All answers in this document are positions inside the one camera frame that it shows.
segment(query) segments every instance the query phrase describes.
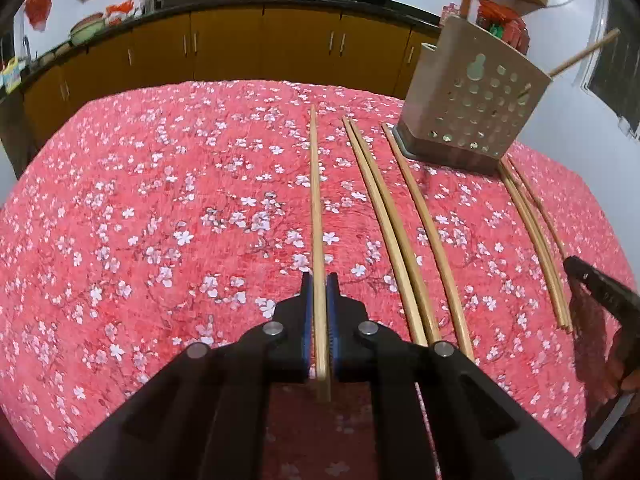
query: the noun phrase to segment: black countertop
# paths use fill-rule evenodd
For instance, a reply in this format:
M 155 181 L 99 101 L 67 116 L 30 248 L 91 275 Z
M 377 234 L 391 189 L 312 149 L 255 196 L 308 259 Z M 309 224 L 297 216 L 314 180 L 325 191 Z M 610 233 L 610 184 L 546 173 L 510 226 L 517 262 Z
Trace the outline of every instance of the black countertop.
M 101 41 L 117 36 L 123 32 L 131 30 L 134 27 L 141 25 L 142 23 L 152 22 L 154 20 L 161 20 L 169 16 L 176 14 L 183 14 L 185 12 L 193 12 L 196 10 L 214 9 L 216 7 L 223 6 L 248 6 L 252 4 L 293 4 L 297 6 L 309 6 L 309 7 L 327 7 L 334 9 L 347 10 L 350 12 L 357 12 L 366 14 L 367 16 L 373 16 L 388 20 L 393 23 L 402 23 L 420 30 L 421 32 L 436 32 L 439 33 L 438 22 L 440 17 L 435 14 L 431 14 L 425 10 L 417 9 L 416 7 L 401 4 L 399 2 L 388 1 L 383 5 L 369 4 L 367 2 L 358 2 L 356 0 L 210 0 L 208 2 L 199 2 L 184 6 L 169 7 L 165 9 L 159 9 L 155 12 L 140 16 L 138 18 L 131 18 L 119 25 L 113 27 L 107 27 L 103 32 L 98 33 L 91 40 L 83 43 L 80 46 L 73 46 L 70 50 L 57 56 L 56 59 L 40 67 L 33 72 L 28 68 L 22 71 L 22 83 L 20 89 L 24 90 L 28 88 L 33 82 L 35 82 L 41 74 L 46 72 L 51 66 L 60 64 L 67 59 L 73 57 L 78 52 L 82 52 L 87 48 L 100 43 Z M 0 102 L 5 96 L 4 88 L 0 88 Z

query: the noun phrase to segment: metal bolt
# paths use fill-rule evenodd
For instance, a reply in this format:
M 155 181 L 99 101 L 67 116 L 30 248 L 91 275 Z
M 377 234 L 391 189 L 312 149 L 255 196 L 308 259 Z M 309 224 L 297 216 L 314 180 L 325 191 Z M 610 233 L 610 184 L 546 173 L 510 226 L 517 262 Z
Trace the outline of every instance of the metal bolt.
M 363 321 L 358 325 L 358 330 L 364 335 L 374 335 L 378 331 L 378 324 L 373 321 Z
M 433 349 L 440 357 L 449 357 L 453 355 L 454 346 L 446 341 L 438 341 Z
M 270 321 L 268 323 L 265 323 L 262 327 L 262 331 L 266 335 L 278 335 L 280 332 L 282 332 L 282 330 L 284 330 L 282 323 L 279 323 L 277 321 Z
M 208 350 L 209 347 L 204 343 L 194 343 L 190 345 L 189 348 L 187 348 L 187 355 L 191 359 L 200 359 L 201 357 L 207 355 Z

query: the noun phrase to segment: green bowl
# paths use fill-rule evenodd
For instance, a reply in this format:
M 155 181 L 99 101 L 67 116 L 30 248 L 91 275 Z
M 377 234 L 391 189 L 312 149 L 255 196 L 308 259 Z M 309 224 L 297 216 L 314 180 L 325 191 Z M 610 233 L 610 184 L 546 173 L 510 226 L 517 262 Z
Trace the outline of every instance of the green bowl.
M 104 29 L 104 20 L 87 23 L 84 27 L 79 28 L 71 34 L 71 43 L 75 46 L 89 41 L 98 32 Z

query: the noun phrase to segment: red tablecloth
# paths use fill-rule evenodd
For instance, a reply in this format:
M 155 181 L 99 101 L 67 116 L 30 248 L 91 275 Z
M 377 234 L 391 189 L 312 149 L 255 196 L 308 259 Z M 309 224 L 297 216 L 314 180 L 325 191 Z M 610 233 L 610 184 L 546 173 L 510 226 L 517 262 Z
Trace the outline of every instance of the red tablecloth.
M 92 102 L 47 143 L 0 214 L 0 401 L 45 468 L 185 345 L 233 342 L 298 291 L 310 266 L 310 104 L 319 114 L 326 271 L 338 273 L 342 293 L 363 301 L 373 319 L 408 338 L 340 121 L 347 114 L 370 142 L 442 333 L 455 341 L 433 255 L 379 127 L 397 121 L 402 101 L 256 81 L 190 82 Z M 582 180 L 525 146 L 511 153 L 568 252 L 634 286 Z M 476 362 L 575 452 L 612 320 L 596 308 L 588 313 L 574 360 L 574 340 L 556 329 L 502 183 L 412 168 L 465 305 Z M 368 391 L 336 387 L 334 396 L 318 406 L 308 386 L 274 388 L 265 478 L 374 476 Z

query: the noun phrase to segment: hand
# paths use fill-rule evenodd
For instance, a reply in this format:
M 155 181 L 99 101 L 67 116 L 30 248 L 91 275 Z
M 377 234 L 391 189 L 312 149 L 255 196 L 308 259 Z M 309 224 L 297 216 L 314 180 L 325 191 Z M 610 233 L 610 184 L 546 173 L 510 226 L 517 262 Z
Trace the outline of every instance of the hand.
M 602 385 L 601 397 L 606 401 L 617 396 L 618 391 L 629 392 L 640 388 L 640 368 L 622 380 L 625 373 L 625 355 L 620 355 L 620 347 L 623 341 L 623 331 L 620 328 L 613 338 L 613 345 L 609 351 L 609 358 L 606 365 L 606 376 Z

